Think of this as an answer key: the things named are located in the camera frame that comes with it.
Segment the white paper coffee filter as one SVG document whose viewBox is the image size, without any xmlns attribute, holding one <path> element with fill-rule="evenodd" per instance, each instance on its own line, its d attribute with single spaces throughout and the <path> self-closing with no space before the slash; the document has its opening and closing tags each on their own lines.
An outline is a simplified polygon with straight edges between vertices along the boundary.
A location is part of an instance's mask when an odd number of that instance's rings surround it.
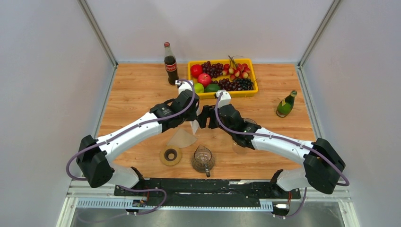
<svg viewBox="0 0 401 227">
<path fill-rule="evenodd" d="M 200 115 L 201 111 L 199 110 L 199 108 L 196 111 L 196 116 L 195 116 L 195 120 L 190 122 L 191 125 L 191 129 L 192 129 L 192 134 L 195 135 L 196 131 L 198 130 L 198 128 L 200 127 L 199 122 L 197 120 L 197 117 Z"/>
</svg>

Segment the blue glass dripper cone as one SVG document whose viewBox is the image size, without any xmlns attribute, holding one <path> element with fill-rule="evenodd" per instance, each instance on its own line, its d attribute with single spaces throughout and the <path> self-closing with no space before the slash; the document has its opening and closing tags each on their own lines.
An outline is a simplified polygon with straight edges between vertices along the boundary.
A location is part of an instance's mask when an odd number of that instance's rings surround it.
<svg viewBox="0 0 401 227">
<path fill-rule="evenodd" d="M 257 123 L 253 119 L 244 118 L 244 125 L 257 125 Z"/>
</svg>

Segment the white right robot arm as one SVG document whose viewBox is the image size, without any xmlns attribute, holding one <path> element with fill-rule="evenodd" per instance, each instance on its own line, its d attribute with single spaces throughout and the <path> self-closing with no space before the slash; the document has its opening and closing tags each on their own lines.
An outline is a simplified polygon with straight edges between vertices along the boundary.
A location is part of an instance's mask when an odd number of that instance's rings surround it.
<svg viewBox="0 0 401 227">
<path fill-rule="evenodd" d="M 196 119 L 200 128 L 220 128 L 243 148 L 268 151 L 301 165 L 298 169 L 278 170 L 274 174 L 270 191 L 275 197 L 283 197 L 301 187 L 332 194 L 336 186 L 349 186 L 343 173 L 346 164 L 326 139 L 298 140 L 273 133 L 243 118 L 231 104 L 219 109 L 205 105 L 197 112 Z"/>
</svg>

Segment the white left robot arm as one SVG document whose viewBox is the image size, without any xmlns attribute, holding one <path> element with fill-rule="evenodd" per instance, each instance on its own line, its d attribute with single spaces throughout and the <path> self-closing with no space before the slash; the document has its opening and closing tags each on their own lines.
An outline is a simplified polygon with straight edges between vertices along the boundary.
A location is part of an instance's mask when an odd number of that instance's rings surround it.
<svg viewBox="0 0 401 227">
<path fill-rule="evenodd" d="M 92 188 L 106 183 L 126 187 L 134 196 L 144 192 L 145 184 L 135 168 L 125 168 L 113 161 L 126 150 L 150 137 L 194 121 L 199 96 L 191 90 L 180 92 L 177 98 L 155 105 L 135 122 L 97 139 L 87 135 L 81 139 L 74 158 L 84 180 Z"/>
</svg>

